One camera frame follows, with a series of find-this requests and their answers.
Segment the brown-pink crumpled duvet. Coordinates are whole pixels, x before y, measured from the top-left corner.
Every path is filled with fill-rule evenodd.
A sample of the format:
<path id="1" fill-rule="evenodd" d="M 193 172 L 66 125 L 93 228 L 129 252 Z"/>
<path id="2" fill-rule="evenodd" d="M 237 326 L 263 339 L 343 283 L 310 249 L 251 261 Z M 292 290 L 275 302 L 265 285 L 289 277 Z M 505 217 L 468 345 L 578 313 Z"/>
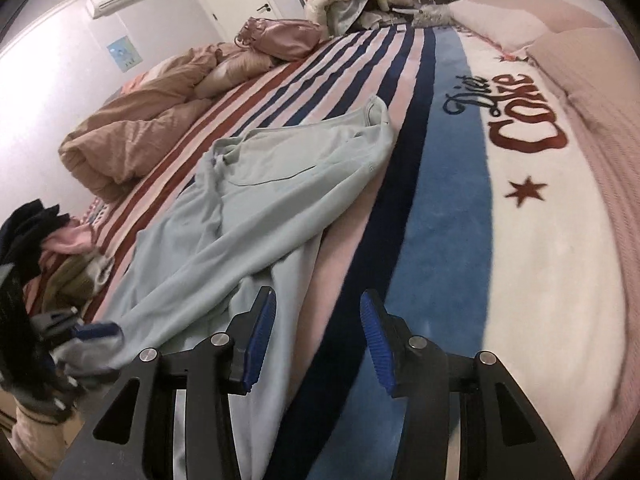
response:
<path id="1" fill-rule="evenodd" d="M 115 203 L 149 174 L 218 98 L 276 66 L 265 53 L 206 44 L 129 81 L 69 133 L 63 166 L 87 190 Z"/>

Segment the pink shiny handbag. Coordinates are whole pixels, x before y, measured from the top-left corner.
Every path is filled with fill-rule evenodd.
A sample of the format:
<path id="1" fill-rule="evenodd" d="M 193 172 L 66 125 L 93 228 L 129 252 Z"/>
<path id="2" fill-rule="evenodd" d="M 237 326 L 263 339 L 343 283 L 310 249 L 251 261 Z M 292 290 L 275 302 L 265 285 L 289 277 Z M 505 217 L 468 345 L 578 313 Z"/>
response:
<path id="1" fill-rule="evenodd" d="M 326 26 L 313 21 L 297 18 L 249 18 L 235 36 L 234 42 L 240 48 L 292 62 L 306 58 L 328 37 Z"/>

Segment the pink ribbed pillow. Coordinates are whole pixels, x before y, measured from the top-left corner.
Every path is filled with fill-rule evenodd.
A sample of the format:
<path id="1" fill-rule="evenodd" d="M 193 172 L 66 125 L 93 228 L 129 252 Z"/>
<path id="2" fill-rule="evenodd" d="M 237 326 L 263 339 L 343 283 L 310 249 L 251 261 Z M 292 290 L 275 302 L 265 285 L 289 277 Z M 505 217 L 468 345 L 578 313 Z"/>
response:
<path id="1" fill-rule="evenodd" d="M 528 55 L 560 99 L 608 207 L 626 296 L 626 348 L 610 414 L 578 474 L 602 479 L 639 415 L 639 60 L 612 28 L 547 34 Z"/>

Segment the light blue sweater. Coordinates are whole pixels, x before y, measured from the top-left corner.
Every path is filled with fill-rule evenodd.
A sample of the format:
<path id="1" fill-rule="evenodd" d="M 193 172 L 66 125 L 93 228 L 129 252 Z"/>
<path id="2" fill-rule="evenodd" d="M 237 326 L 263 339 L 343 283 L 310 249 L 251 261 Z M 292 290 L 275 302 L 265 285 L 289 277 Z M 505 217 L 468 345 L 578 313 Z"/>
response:
<path id="1" fill-rule="evenodd" d="M 70 342 L 73 372 L 121 368 L 142 350 L 194 348 L 271 287 L 277 312 L 257 385 L 230 402 L 241 474 L 264 475 L 288 393 L 297 323 L 323 231 L 378 174 L 395 142 L 386 104 L 217 140 L 152 226 L 104 313 L 122 336 Z"/>

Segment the blue wall poster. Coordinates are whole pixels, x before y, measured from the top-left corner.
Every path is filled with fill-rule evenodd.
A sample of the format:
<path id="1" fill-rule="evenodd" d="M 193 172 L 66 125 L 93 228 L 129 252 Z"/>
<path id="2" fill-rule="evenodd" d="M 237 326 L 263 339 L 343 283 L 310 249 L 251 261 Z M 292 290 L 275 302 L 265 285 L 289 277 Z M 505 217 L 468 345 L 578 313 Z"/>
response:
<path id="1" fill-rule="evenodd" d="M 118 68 L 126 73 L 142 62 L 142 57 L 128 36 L 119 38 L 107 46 L 107 51 Z"/>

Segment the pile of dark and pink clothes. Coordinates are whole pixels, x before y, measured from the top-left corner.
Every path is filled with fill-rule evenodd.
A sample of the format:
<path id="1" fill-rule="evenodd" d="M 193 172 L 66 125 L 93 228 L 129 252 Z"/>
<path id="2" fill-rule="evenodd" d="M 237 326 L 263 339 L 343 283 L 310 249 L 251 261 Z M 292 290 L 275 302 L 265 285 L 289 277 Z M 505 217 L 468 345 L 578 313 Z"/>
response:
<path id="1" fill-rule="evenodd" d="M 14 266 L 29 315 L 84 313 L 114 266 L 114 259 L 101 252 L 91 223 L 41 200 L 19 206 L 3 221 L 1 262 Z"/>

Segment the striped Diet Coke blanket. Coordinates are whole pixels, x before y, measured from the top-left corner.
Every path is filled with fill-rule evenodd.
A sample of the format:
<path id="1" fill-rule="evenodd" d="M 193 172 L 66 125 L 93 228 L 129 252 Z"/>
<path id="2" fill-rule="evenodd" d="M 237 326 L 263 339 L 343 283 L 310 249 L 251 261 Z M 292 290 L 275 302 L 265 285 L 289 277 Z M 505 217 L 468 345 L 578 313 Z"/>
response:
<path id="1" fill-rule="evenodd" d="M 222 138 L 387 106 L 395 142 L 322 234 L 300 309 L 288 393 L 259 479 L 385 479 L 399 402 L 375 377 L 359 318 L 387 310 L 449 352 L 490 350 L 532 401 L 578 479 L 610 414 L 626 296 L 608 207 L 538 67 L 457 27 L 357 32 L 214 101 L 128 194 L 98 243 L 114 259 L 88 307 L 104 320 L 139 234 Z"/>

